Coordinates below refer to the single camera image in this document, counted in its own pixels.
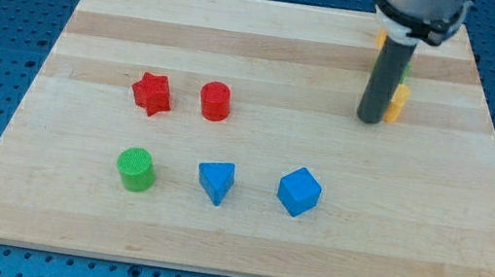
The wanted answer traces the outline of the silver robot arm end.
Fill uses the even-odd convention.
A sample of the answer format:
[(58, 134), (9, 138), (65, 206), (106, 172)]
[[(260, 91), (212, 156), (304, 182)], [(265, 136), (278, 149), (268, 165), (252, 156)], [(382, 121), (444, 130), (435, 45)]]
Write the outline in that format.
[(399, 45), (440, 46), (459, 31), (471, 0), (375, 0), (376, 20)]

